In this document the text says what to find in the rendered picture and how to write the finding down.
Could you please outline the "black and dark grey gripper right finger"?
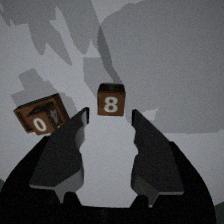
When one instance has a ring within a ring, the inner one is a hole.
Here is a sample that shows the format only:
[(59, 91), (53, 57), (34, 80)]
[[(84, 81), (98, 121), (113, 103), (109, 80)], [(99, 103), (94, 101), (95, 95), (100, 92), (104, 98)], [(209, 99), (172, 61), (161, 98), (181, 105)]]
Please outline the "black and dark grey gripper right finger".
[(131, 172), (131, 188), (148, 196), (149, 207), (175, 213), (190, 224), (216, 224), (211, 195), (200, 174), (173, 142), (137, 109), (131, 126), (138, 149)]

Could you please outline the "brown wooden tray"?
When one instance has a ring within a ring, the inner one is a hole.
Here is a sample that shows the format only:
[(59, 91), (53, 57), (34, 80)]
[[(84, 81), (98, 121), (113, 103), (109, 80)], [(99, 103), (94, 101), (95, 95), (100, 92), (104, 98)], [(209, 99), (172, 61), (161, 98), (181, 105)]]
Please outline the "brown wooden tray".
[[(52, 102), (54, 103), (62, 121), (60, 123), (59, 126), (63, 125), (66, 121), (68, 121), (70, 119), (66, 108), (60, 98), (59, 93), (23, 104), (18, 106), (15, 110), (13, 110), (13, 112), (15, 113), (16, 117), (18, 118), (19, 122), (21, 123), (21, 125), (23, 126), (23, 128), (25, 129), (26, 133), (32, 133), (34, 132), (33, 128), (30, 126), (28, 120), (26, 119), (26, 116), (36, 107), (48, 102)], [(59, 127), (58, 126), (58, 127)]]

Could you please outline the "brown cube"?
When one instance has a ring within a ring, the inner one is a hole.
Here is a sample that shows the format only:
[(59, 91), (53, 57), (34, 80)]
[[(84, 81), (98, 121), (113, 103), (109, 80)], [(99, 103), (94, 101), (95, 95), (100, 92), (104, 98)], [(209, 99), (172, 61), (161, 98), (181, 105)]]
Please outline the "brown cube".
[(53, 101), (36, 106), (26, 118), (36, 135), (54, 132), (62, 121)]
[(98, 115), (124, 116), (125, 96), (123, 84), (101, 83), (97, 92)]

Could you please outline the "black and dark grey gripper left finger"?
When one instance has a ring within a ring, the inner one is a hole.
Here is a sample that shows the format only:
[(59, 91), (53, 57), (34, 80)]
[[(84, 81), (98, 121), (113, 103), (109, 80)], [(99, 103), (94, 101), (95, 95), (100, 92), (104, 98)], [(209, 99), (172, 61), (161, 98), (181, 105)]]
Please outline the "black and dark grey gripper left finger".
[(38, 206), (63, 203), (66, 192), (83, 186), (80, 146), (89, 112), (83, 108), (44, 136), (12, 170), (0, 191), (0, 224), (11, 224)]

